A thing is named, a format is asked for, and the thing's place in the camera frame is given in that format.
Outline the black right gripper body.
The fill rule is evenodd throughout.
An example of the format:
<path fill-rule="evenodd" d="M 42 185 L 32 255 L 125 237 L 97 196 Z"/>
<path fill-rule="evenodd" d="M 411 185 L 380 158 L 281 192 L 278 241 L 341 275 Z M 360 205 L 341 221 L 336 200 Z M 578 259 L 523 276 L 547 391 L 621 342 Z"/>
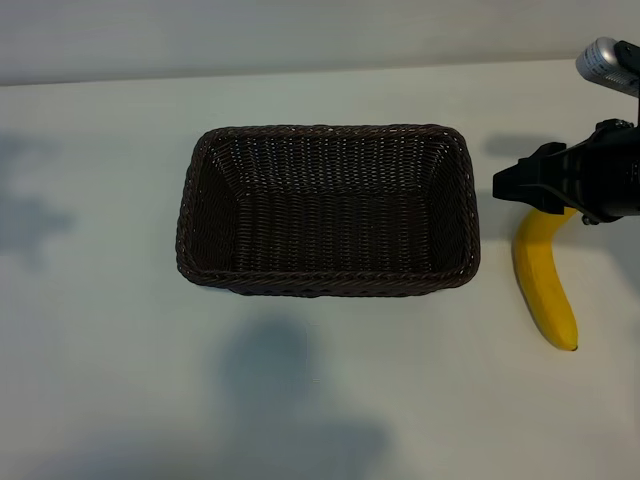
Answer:
<path fill-rule="evenodd" d="M 586 225 L 639 214 L 639 127 L 609 119 L 567 154 L 576 184 L 570 205 Z"/>

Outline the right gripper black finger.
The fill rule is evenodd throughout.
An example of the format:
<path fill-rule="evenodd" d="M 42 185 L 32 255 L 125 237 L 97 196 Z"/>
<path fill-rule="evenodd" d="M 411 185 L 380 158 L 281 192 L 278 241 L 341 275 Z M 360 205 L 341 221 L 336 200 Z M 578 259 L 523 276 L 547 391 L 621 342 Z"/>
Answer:
<path fill-rule="evenodd" d="M 565 208 L 582 210 L 583 168 L 575 162 L 518 162 L 493 176 L 496 199 L 519 202 L 553 215 Z"/>
<path fill-rule="evenodd" d="M 567 145 L 559 142 L 543 144 L 529 157 L 519 159 L 517 167 L 521 173 L 567 173 Z"/>

